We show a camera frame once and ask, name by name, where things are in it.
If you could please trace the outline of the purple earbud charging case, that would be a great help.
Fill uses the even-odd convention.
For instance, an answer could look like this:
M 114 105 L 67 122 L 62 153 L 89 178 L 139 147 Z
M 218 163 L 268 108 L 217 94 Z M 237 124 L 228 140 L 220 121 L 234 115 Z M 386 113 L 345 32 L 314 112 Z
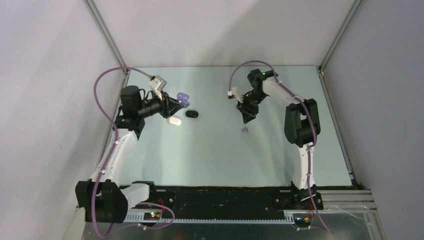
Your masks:
M 188 108 L 189 107 L 189 105 L 190 105 L 190 103 L 189 103 L 190 96 L 188 94 L 183 93 L 183 92 L 179 92 L 176 97 L 177 97 L 178 102 L 180 104 L 182 104 L 184 108 Z

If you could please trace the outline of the white earbud charging case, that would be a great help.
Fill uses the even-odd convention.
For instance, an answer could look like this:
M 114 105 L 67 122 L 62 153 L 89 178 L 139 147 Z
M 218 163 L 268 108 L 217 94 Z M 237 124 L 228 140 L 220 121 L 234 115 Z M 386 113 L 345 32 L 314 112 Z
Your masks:
M 168 122 L 173 126 L 180 126 L 182 124 L 182 120 L 175 116 L 169 117 Z

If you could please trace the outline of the black earbud charging case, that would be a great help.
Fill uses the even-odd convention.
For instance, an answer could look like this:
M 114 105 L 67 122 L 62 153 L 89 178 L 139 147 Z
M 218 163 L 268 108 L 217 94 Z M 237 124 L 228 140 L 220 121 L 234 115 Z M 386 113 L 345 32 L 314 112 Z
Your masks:
M 187 118 L 193 118 L 193 119 L 195 119 L 195 118 L 198 118 L 199 117 L 199 113 L 197 111 L 195 111 L 195 110 L 187 110 L 185 112 L 185 116 Z

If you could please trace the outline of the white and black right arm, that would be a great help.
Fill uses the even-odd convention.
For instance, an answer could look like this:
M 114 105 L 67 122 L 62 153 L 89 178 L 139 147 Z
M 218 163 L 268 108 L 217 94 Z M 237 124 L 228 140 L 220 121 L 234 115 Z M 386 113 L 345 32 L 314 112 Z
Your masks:
M 317 194 L 314 179 L 314 148 L 321 132 L 318 104 L 315 99 L 306 99 L 295 94 L 278 79 L 274 70 L 251 70 L 247 79 L 252 89 L 246 93 L 237 87 L 229 87 L 228 98 L 237 99 L 244 124 L 254 120 L 259 113 L 259 104 L 267 97 L 280 104 L 284 110 L 283 132 L 287 141 L 295 145 L 298 157 L 291 181 L 291 204 L 304 209 Z

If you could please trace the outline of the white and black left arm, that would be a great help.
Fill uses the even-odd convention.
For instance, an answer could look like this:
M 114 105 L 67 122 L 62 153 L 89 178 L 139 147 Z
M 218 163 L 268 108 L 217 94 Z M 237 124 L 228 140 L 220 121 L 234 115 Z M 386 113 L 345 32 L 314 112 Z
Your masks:
M 177 98 L 160 91 L 150 99 L 142 99 L 141 89 L 135 85 L 121 89 L 121 106 L 112 129 L 114 135 L 108 144 L 109 151 L 103 156 L 91 177 L 79 181 L 75 187 L 78 206 L 85 210 L 86 222 L 122 223 L 127 212 L 141 203 L 153 208 L 158 194 L 150 183 L 135 181 L 121 188 L 120 180 L 125 161 L 140 139 L 145 119 L 160 114 L 168 119 L 179 110 L 187 108 L 189 96 L 179 93 Z

